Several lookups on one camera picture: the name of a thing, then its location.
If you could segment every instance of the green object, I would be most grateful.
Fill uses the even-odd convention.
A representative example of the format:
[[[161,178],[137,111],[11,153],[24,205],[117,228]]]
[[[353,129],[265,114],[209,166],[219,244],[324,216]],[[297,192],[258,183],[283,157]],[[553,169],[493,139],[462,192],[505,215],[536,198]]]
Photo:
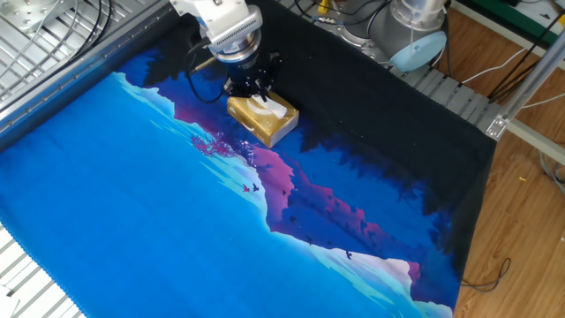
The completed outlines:
[[[458,2],[531,42],[536,41],[546,29],[501,0],[459,0]],[[548,32],[539,46],[547,49],[556,39],[557,35]]]

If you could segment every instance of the printed fabric mat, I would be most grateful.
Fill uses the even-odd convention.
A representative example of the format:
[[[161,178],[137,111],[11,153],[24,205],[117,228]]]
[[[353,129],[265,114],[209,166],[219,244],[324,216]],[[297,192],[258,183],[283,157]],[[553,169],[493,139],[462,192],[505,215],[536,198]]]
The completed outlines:
[[[184,19],[0,154],[0,221],[87,317],[451,317],[495,142],[259,6],[301,111],[275,147],[194,97]]]

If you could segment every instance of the wooden floor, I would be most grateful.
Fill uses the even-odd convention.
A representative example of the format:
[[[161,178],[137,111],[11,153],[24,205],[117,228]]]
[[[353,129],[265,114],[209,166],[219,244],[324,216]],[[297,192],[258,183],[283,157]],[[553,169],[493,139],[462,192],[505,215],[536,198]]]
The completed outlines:
[[[457,80],[503,64],[521,49],[457,11],[449,17],[451,63]],[[468,85],[488,95],[517,61]],[[443,72],[446,65],[444,56]],[[564,93],[564,83],[565,72],[555,71],[530,103]],[[549,139],[565,142],[565,98],[522,110],[517,118]],[[505,133],[496,149],[464,276],[472,283],[495,279],[506,257],[512,258],[512,267],[495,291],[462,288],[456,317],[565,317],[565,241],[561,238],[565,238],[565,195],[540,169],[538,151],[511,132]]]

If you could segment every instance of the black fabric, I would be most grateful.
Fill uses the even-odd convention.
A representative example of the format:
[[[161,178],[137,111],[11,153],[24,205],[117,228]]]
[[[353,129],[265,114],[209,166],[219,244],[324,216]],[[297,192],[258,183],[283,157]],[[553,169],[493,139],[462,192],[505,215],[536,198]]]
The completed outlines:
[[[373,162],[386,168],[388,177],[427,183],[425,213],[451,211],[452,235],[439,244],[454,253],[453,266],[463,276],[464,264],[482,204],[496,142],[479,129],[422,95],[333,34],[271,0],[252,0],[263,14],[260,49],[279,52],[282,69],[274,90],[302,113],[317,120],[316,135],[305,137],[304,151],[328,136],[346,133],[351,153],[367,148],[394,164]],[[183,17],[168,35],[172,42],[161,48],[177,59],[178,46],[188,49],[197,26]],[[202,62],[209,54],[199,54]],[[175,79],[183,65],[155,61],[146,86]]]

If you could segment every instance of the tissue box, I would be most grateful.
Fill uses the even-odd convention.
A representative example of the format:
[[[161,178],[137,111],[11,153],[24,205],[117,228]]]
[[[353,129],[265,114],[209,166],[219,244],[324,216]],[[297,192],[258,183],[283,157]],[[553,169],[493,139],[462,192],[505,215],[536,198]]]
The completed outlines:
[[[228,99],[228,112],[255,137],[271,148],[298,124],[298,110],[281,96],[269,92],[265,104],[260,97]]]

